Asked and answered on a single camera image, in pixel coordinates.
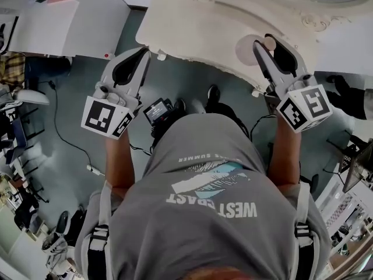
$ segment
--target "blue jeans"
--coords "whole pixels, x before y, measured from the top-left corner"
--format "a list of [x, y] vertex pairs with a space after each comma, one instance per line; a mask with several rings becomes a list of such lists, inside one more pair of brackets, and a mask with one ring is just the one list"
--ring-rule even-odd
[[56, 77], [70, 71], [70, 61], [66, 58], [26, 57], [24, 78], [37, 82], [40, 77]]

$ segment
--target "person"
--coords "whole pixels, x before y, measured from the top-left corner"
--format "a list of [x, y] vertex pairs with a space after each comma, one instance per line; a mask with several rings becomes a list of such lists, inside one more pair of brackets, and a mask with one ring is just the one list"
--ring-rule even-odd
[[326, 92], [333, 106], [357, 119], [373, 120], [373, 89], [362, 90], [350, 87], [341, 75], [329, 76], [327, 81], [334, 83], [339, 93]]
[[[114, 279], [289, 279], [301, 134], [277, 116], [266, 175], [242, 122], [219, 97], [212, 86], [208, 113], [184, 115], [170, 125], [138, 182], [127, 130], [117, 141], [106, 139]], [[75, 249], [79, 270], [99, 203], [100, 193], [94, 193]], [[308, 203], [308, 220], [320, 238], [320, 273], [330, 239], [311, 197]]]
[[[3, 49], [3, 30], [5, 24], [0, 26], [0, 50]], [[18, 52], [7, 52], [0, 55], [0, 83], [9, 85], [14, 90], [25, 80], [37, 83], [43, 75], [56, 77], [70, 71], [72, 58], [47, 58], [38, 56], [25, 56]]]

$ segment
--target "gray t-shirt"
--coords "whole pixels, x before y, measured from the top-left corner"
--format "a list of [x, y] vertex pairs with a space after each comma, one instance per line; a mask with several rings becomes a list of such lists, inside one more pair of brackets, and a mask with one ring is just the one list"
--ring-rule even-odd
[[[111, 218], [114, 278], [173, 280], [201, 267], [236, 267], [256, 279], [287, 279], [298, 190], [277, 189], [229, 118], [186, 116], [163, 136], [143, 179]], [[99, 197], [91, 197], [76, 246], [78, 268], [82, 240], [98, 221]], [[312, 198], [308, 219], [321, 240], [321, 272], [330, 242]]]

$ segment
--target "electronic device with screen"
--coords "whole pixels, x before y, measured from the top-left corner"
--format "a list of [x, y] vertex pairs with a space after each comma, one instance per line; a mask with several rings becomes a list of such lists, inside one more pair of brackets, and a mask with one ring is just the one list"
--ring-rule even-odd
[[149, 123], [152, 127], [159, 121], [163, 121], [167, 118], [171, 112], [172, 104], [169, 99], [163, 100], [162, 98], [158, 99], [156, 102], [150, 105], [147, 109], [144, 110], [144, 114], [149, 120]]

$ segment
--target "gray floor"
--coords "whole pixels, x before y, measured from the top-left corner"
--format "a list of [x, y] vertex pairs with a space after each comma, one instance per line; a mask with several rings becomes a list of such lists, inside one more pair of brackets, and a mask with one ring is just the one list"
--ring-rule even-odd
[[[119, 40], [117, 55], [127, 49], [138, 46], [135, 41], [136, 31], [144, 13], [132, 11]], [[67, 78], [59, 78], [57, 126], [61, 135], [71, 143], [87, 150], [92, 165], [102, 172], [105, 168], [105, 150], [103, 137], [80, 127], [80, 121], [87, 95], [94, 91], [94, 85], [100, 80], [107, 61], [101, 59], [76, 57], [71, 74]], [[325, 74], [318, 75], [319, 80]], [[211, 84], [217, 84], [221, 90], [221, 101], [231, 106], [237, 116], [250, 130], [257, 119], [267, 115], [268, 111], [263, 97], [251, 96], [252, 86], [242, 79], [224, 73], [214, 67], [168, 57], [158, 61], [153, 57], [144, 86], [140, 90], [144, 107], [152, 104], [159, 97], [174, 101], [183, 97], [192, 110], [193, 105], [206, 103], [206, 92]], [[39, 106], [39, 111], [31, 117], [30, 128], [36, 131], [45, 127], [45, 132], [33, 140], [35, 146], [25, 153], [32, 159], [28, 168], [38, 166], [32, 176], [45, 188], [43, 196], [50, 199], [49, 204], [40, 205], [40, 215], [50, 226], [57, 222], [59, 214], [68, 210], [74, 213], [79, 204], [86, 205], [90, 194], [99, 190], [104, 177], [96, 176], [86, 169], [87, 156], [62, 142], [54, 129], [55, 96], [47, 83], [40, 85], [51, 100], [50, 106]], [[301, 151], [301, 172], [309, 179], [316, 173], [321, 175], [318, 195], [330, 179], [330, 175], [322, 171], [324, 167], [333, 169], [337, 162], [336, 151], [326, 143], [333, 138], [341, 145], [347, 144], [347, 136], [343, 130], [353, 128], [353, 120], [341, 111], [321, 125], [304, 132]], [[254, 144], [268, 161], [268, 143], [273, 140], [276, 122], [274, 119], [263, 120], [255, 128]], [[149, 149], [152, 143], [150, 124], [140, 112], [129, 127], [132, 145]], [[132, 152], [136, 179], [140, 180], [149, 157], [140, 151]]]

